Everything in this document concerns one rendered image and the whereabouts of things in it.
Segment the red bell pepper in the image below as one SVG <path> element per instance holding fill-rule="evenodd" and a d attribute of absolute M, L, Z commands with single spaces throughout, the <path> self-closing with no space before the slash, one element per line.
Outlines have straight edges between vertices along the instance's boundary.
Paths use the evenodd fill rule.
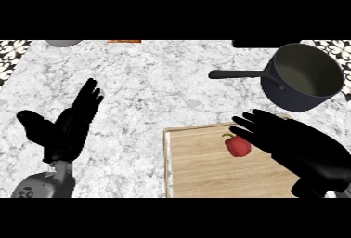
<path fill-rule="evenodd" d="M 250 154 L 250 143 L 236 134 L 224 133 L 224 137 L 228 139 L 224 141 L 224 145 L 228 153 L 233 157 L 245 157 Z"/>

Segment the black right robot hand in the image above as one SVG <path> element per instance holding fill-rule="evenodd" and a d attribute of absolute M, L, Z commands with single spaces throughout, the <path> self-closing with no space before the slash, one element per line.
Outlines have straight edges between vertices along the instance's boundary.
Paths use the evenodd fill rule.
<path fill-rule="evenodd" d="M 318 129 L 295 119 L 253 109 L 233 116 L 230 131 L 271 154 L 273 160 L 299 177 L 292 186 L 298 198 L 323 198 L 351 184 L 351 153 Z"/>

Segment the grey round object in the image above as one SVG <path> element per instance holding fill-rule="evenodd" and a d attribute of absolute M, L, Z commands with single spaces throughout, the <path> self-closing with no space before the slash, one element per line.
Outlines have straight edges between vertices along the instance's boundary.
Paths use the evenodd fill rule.
<path fill-rule="evenodd" d="M 71 47 L 76 45 L 82 40 L 47 40 L 47 43 L 54 47 Z"/>

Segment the dark blue saucepan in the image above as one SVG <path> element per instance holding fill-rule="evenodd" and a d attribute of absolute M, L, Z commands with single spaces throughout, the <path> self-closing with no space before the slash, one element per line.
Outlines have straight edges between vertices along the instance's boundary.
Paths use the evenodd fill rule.
<path fill-rule="evenodd" d="M 261 71 L 208 73 L 209 79 L 261 78 L 270 101 L 290 112 L 305 112 L 342 90 L 343 74 L 333 58 L 315 47 L 293 43 L 281 46 Z"/>

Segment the pale wooden tray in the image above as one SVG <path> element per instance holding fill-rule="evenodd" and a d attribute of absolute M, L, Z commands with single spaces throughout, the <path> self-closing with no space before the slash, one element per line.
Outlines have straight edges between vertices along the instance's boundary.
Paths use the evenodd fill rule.
<path fill-rule="evenodd" d="M 224 146 L 230 123 L 163 131 L 168 198 L 289 198 L 298 177 L 259 149 L 245 157 Z"/>

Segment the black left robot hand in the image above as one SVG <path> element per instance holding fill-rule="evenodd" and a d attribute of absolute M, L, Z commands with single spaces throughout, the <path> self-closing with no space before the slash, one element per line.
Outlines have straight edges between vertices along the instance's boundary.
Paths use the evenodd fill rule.
<path fill-rule="evenodd" d="M 78 158 L 103 98 L 97 82 L 88 78 L 71 107 L 62 111 L 54 122 L 29 110 L 16 114 L 28 139 L 44 148 L 44 163 L 71 163 Z"/>

